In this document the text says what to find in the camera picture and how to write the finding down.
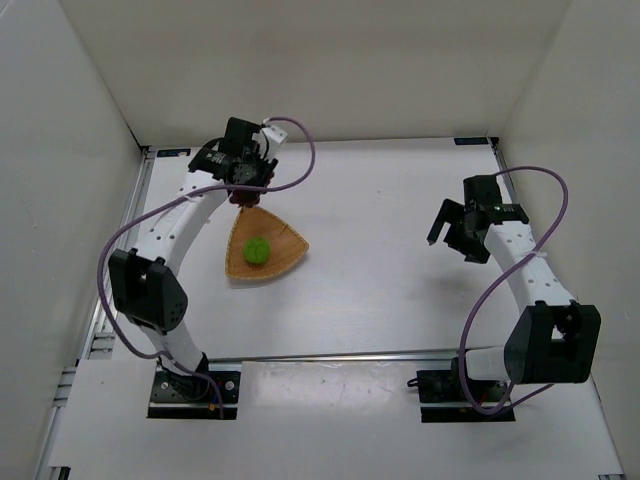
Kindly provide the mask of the red fake grape bunch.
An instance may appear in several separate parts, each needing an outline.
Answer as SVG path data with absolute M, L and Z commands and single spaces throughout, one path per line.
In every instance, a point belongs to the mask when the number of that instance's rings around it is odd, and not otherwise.
M 229 203 L 239 208 L 252 208 L 260 203 L 263 192 L 235 190 L 229 195 Z

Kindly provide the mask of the green fake apple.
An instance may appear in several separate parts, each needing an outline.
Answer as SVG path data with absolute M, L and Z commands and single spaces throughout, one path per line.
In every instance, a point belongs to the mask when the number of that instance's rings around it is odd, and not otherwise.
M 270 257 L 270 243 L 261 236 L 249 238 L 243 245 L 242 254 L 246 262 L 252 265 L 262 265 Z

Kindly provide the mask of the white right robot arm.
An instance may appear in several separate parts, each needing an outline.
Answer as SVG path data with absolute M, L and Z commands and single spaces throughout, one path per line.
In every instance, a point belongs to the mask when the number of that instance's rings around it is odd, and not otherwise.
M 519 319 L 501 346 L 459 347 L 464 381 L 580 384 L 590 373 L 601 326 L 593 305 L 579 303 L 552 272 L 518 204 L 503 201 L 496 176 L 463 182 L 464 201 L 443 201 L 427 236 L 470 263 L 495 260 L 516 301 Z

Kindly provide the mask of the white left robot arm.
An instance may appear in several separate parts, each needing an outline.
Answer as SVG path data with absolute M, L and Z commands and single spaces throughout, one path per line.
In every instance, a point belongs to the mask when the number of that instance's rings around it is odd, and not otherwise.
M 208 359 L 184 322 L 188 297 L 177 276 L 184 257 L 213 212 L 228 198 L 251 205 L 270 182 L 286 141 L 281 128 L 232 117 L 220 139 L 191 159 L 178 190 L 180 204 L 158 216 L 128 250 L 115 250 L 108 270 L 115 307 L 162 356 L 167 382 L 189 401 L 210 392 Z

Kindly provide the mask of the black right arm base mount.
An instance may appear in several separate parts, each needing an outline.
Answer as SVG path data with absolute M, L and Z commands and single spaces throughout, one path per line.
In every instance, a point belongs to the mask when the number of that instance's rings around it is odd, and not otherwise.
M 492 416 L 474 410 L 459 384 L 458 374 L 450 370 L 419 370 L 406 385 L 418 394 L 421 422 L 425 424 L 515 421 L 515 414 L 511 410 Z M 481 407 L 492 408 L 506 393 L 507 384 L 469 380 L 468 388 Z

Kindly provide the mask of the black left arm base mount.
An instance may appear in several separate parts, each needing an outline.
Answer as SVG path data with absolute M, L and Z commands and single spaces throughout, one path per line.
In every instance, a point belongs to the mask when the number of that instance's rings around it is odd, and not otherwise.
M 240 363 L 209 363 L 210 383 L 156 368 L 147 417 L 163 420 L 235 420 L 241 385 Z

